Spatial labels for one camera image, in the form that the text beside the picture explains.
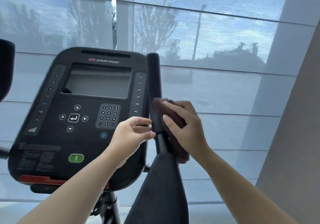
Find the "person's left hand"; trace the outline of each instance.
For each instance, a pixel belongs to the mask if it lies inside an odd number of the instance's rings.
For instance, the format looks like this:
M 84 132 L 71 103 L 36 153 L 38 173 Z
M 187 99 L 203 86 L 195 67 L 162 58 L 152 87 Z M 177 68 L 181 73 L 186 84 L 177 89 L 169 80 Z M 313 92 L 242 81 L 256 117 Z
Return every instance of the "person's left hand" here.
M 112 155 L 118 167 L 125 164 L 126 160 L 135 153 L 142 142 L 156 136 L 156 133 L 151 132 L 151 127 L 137 126 L 150 125 L 151 123 L 150 119 L 131 117 L 118 124 L 110 145 L 105 150 Z

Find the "green start button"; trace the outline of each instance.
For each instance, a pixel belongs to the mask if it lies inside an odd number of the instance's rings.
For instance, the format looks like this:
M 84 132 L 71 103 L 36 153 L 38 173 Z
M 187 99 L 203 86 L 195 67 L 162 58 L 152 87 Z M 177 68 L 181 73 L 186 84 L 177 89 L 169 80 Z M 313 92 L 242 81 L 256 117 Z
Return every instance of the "green start button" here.
M 71 163 L 81 163 L 85 157 L 82 154 L 71 154 L 68 158 Z

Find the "street lamp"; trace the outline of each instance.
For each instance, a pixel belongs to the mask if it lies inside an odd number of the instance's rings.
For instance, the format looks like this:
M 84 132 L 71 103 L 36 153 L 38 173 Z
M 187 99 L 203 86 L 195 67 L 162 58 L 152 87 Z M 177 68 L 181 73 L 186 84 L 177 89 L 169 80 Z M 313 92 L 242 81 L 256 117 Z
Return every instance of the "street lamp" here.
M 201 11 L 204 11 L 204 9 L 207 7 L 207 5 L 203 4 L 202 7 L 201 7 Z M 197 44 L 198 44 L 198 37 L 199 37 L 199 31 L 200 31 L 200 20 L 201 20 L 201 14 L 202 12 L 200 12 L 199 14 L 199 21 L 198 21 L 198 29 L 197 29 L 197 35 L 195 37 L 195 43 L 194 43 L 194 49 L 193 49 L 193 55 L 192 55 L 192 60 L 195 59 L 195 56 L 196 56 L 196 50 L 197 50 Z

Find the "person's right arm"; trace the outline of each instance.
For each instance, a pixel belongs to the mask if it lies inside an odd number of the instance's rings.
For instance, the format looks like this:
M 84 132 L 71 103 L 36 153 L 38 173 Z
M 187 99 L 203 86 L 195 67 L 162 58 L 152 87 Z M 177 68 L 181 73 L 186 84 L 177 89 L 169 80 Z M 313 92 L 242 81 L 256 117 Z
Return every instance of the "person's right arm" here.
M 287 213 L 253 186 L 208 146 L 201 120 L 188 101 L 164 101 L 186 121 L 180 129 L 172 119 L 163 120 L 180 145 L 206 170 L 222 200 L 238 224 L 297 224 Z

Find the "button strip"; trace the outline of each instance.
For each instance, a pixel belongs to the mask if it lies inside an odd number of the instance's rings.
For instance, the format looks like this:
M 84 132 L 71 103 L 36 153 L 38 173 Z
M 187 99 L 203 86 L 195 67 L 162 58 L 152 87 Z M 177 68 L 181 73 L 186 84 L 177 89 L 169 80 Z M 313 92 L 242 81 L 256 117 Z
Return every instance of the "button strip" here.
M 146 73 L 137 72 L 134 80 L 133 94 L 130 105 L 129 118 L 142 116 L 143 95 L 146 87 Z
M 51 75 L 47 79 L 44 91 L 41 93 L 38 99 L 38 104 L 31 115 L 29 123 L 25 129 L 25 135 L 36 136 L 40 130 L 42 122 L 46 116 L 54 93 L 59 85 L 59 82 L 66 69 L 65 65 L 56 64 L 51 72 Z
M 100 105 L 96 128 L 115 129 L 118 125 L 121 106 L 103 103 Z

